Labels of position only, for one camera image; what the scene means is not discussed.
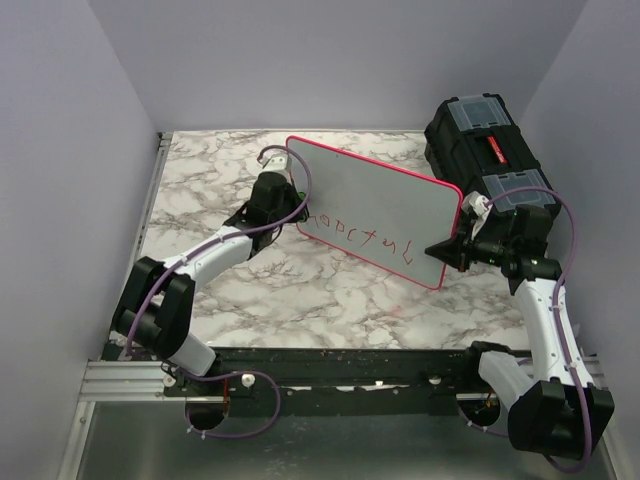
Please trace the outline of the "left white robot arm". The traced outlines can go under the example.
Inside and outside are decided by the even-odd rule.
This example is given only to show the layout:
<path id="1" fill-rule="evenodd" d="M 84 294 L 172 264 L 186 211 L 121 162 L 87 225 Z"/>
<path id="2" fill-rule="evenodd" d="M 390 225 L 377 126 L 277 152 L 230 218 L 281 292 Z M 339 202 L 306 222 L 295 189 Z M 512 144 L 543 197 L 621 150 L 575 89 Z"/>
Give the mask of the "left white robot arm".
<path id="1" fill-rule="evenodd" d="M 268 171 L 251 196 L 210 238 L 163 261 L 137 260 L 112 317 L 111 329 L 163 361 L 186 371 L 201 395 L 214 393 L 222 380 L 214 350 L 190 332 L 197 291 L 231 267 L 273 242 L 286 223 L 307 218 L 305 201 L 287 175 Z"/>

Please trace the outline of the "pink framed whiteboard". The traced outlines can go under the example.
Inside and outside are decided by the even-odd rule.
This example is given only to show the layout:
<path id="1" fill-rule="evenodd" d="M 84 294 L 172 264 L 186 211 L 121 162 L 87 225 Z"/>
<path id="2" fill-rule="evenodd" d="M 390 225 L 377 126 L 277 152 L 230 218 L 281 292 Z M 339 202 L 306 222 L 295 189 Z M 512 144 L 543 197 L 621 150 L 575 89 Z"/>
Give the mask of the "pink framed whiteboard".
<path id="1" fill-rule="evenodd" d="M 286 145 L 307 164 L 292 163 L 296 188 L 309 198 L 302 234 L 424 288 L 441 287 L 446 266 L 425 250 L 453 235 L 458 187 L 299 136 Z"/>

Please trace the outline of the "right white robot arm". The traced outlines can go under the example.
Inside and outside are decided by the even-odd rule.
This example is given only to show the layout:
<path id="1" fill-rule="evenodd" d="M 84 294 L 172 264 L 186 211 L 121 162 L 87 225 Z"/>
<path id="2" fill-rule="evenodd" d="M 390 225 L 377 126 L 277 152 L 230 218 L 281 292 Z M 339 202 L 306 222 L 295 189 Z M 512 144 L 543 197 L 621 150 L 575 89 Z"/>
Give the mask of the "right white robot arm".
<path id="1" fill-rule="evenodd" d="M 525 372 L 512 349 L 475 341 L 464 352 L 461 382 L 497 395 L 515 449 L 581 460 L 601 438 L 614 401 L 586 369 L 571 332 L 562 267 L 546 255 L 558 212 L 527 204 L 496 212 L 486 197 L 472 195 L 454 236 L 425 252 L 461 272 L 473 263 L 500 269 L 524 320 L 533 372 Z"/>

